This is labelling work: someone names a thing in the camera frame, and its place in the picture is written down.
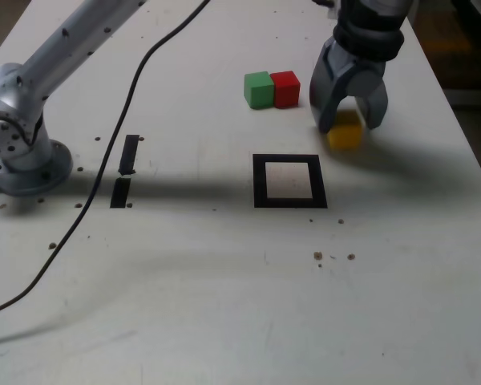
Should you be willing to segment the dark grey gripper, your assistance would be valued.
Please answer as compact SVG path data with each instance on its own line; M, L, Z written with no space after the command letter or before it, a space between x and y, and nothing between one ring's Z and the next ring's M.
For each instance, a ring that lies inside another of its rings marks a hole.
M376 71L358 71L352 77L353 68L362 67ZM318 131L327 134L331 130L339 104L346 96L355 98L367 128L379 127L388 108L386 86L378 73L383 74L385 67L385 62L351 54L335 39L328 40L313 70L309 88L310 106Z

